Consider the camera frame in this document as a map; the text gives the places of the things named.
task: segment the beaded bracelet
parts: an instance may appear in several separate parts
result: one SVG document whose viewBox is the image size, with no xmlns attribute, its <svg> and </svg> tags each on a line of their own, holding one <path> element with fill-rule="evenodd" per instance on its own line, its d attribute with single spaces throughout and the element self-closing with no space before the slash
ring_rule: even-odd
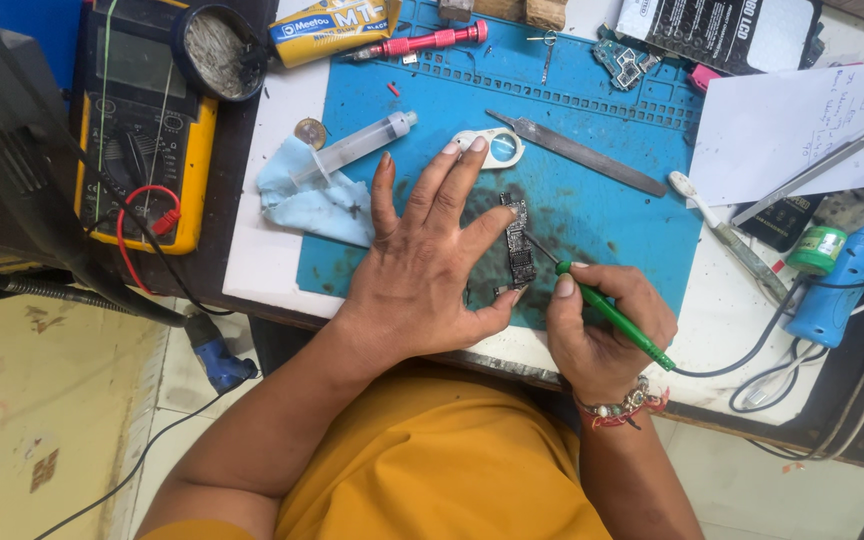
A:
<svg viewBox="0 0 864 540">
<path fill-rule="evenodd" d="M 632 417 L 643 407 L 652 411 L 662 411 L 669 401 L 668 388 L 661 396 L 650 396 L 648 391 L 649 379 L 644 374 L 640 374 L 638 384 L 625 395 L 625 399 L 622 399 L 621 403 L 587 405 L 574 393 L 572 399 L 575 400 L 575 405 L 582 414 L 582 419 L 587 420 L 593 429 L 600 426 L 610 428 L 628 423 L 633 428 L 641 430 L 642 428 L 636 425 Z"/>
</svg>

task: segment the white table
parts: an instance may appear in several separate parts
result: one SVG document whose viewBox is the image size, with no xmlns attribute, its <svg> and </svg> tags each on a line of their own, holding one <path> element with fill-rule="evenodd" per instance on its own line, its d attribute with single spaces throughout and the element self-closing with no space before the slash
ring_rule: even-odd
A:
<svg viewBox="0 0 864 540">
<path fill-rule="evenodd" d="M 279 15 L 294 13 L 308 1 L 282 0 Z M 603 21 L 615 26 L 620 4 L 620 0 L 573 0 L 566 8 L 566 32 L 596 40 L 595 29 Z M 827 67 L 832 62 L 864 62 L 864 21 L 829 7 L 824 9 L 821 20 L 825 29 L 820 38 L 825 41 L 826 49 L 817 68 Z M 326 58 L 270 74 L 266 79 L 266 88 L 274 99 L 263 97 L 259 105 L 222 288 L 222 292 L 230 296 L 325 318 L 336 313 L 343 299 L 299 290 L 296 272 L 302 233 L 277 227 L 260 215 L 256 178 L 300 120 L 322 118 L 329 70 L 330 61 Z M 716 212 L 728 216 L 731 211 L 719 207 Z M 779 255 L 768 248 L 756 251 L 770 265 L 779 260 Z M 778 275 L 787 284 L 794 277 L 787 269 Z M 745 355 L 759 339 L 774 312 L 774 307 L 765 300 L 745 270 L 708 228 L 703 227 L 678 317 L 678 335 L 668 350 L 669 357 L 691 371 L 709 371 L 729 365 Z M 671 387 L 672 399 L 676 402 L 733 414 L 728 408 L 728 399 L 735 388 L 750 376 L 780 363 L 791 340 L 790 335 L 776 329 L 755 359 L 735 372 L 714 378 L 667 374 L 655 364 L 646 374 L 654 385 Z M 544 331 L 510 326 L 468 351 L 484 358 L 558 371 L 546 349 Z M 821 368 L 821 362 L 803 366 L 795 389 L 782 403 L 745 416 L 773 425 L 793 418 L 809 397 Z"/>
</svg>

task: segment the finger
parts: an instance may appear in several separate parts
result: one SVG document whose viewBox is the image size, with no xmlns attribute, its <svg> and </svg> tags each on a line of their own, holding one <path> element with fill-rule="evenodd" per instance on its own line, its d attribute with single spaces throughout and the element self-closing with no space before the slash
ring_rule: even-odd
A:
<svg viewBox="0 0 864 540">
<path fill-rule="evenodd" d="M 672 309 L 639 268 L 573 262 L 568 272 L 578 282 L 614 298 L 618 311 L 652 338 L 655 345 L 666 347 L 678 332 Z"/>
<path fill-rule="evenodd" d="M 496 243 L 499 235 L 516 221 L 518 211 L 511 206 L 498 205 L 480 215 L 462 230 L 462 250 L 470 261 L 469 268 L 482 258 Z"/>
<path fill-rule="evenodd" d="M 405 202 L 405 211 L 402 212 L 402 226 L 414 229 L 426 223 L 429 209 L 435 201 L 439 187 L 446 179 L 455 161 L 459 159 L 459 145 L 449 142 L 441 152 L 437 153 L 425 170 L 418 176 L 412 194 L 408 202 Z"/>
<path fill-rule="evenodd" d="M 553 359 L 582 358 L 589 349 L 582 320 L 582 295 L 569 274 L 558 276 L 545 312 L 545 328 Z"/>
<path fill-rule="evenodd" d="M 470 312 L 472 321 L 469 324 L 469 346 L 505 330 L 512 319 L 512 307 L 519 302 L 524 292 L 525 287 L 522 290 L 507 290 L 498 295 L 492 305 Z"/>
<path fill-rule="evenodd" d="M 459 216 L 466 207 L 466 198 L 479 177 L 482 164 L 489 153 L 484 136 L 477 136 L 462 152 L 459 161 L 445 176 L 429 209 L 425 224 L 439 231 L 454 231 L 459 225 Z"/>
<path fill-rule="evenodd" d="M 392 185 L 395 181 L 396 162 L 388 152 L 383 152 L 372 176 L 372 225 L 377 239 L 388 237 L 399 224 L 396 207 L 392 204 Z"/>
</svg>

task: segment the person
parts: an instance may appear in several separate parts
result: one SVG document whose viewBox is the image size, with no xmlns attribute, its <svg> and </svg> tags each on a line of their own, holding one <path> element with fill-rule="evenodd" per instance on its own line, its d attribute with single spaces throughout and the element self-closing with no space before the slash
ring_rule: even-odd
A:
<svg viewBox="0 0 864 540">
<path fill-rule="evenodd" d="M 342 307 L 189 448 L 137 538 L 702 538 L 649 414 L 634 416 L 637 428 L 585 418 L 576 437 L 510 381 L 403 362 L 501 332 L 521 298 L 462 302 L 474 264 L 516 217 L 499 205 L 460 227 L 487 153 L 482 137 L 463 153 L 448 143 L 401 217 L 383 153 L 375 240 Z M 650 359 L 584 325 L 576 282 L 615 299 L 663 349 L 675 316 L 635 268 L 576 262 L 558 278 L 552 359 L 578 402 L 619 404 Z"/>
</svg>

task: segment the red screwdriver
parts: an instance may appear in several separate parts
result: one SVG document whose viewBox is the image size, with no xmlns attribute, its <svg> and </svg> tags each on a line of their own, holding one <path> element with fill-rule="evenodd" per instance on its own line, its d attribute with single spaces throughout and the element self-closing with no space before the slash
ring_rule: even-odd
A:
<svg viewBox="0 0 864 540">
<path fill-rule="evenodd" d="M 342 58 L 362 61 L 378 57 L 394 57 L 407 55 L 419 49 L 429 47 L 443 48 L 456 42 L 483 43 L 489 35 L 489 25 L 484 20 L 477 20 L 475 24 L 466 26 L 460 30 L 437 30 L 426 35 L 415 37 L 395 37 L 386 39 L 381 43 L 365 45 L 355 49 L 351 53 L 342 55 Z"/>
</svg>

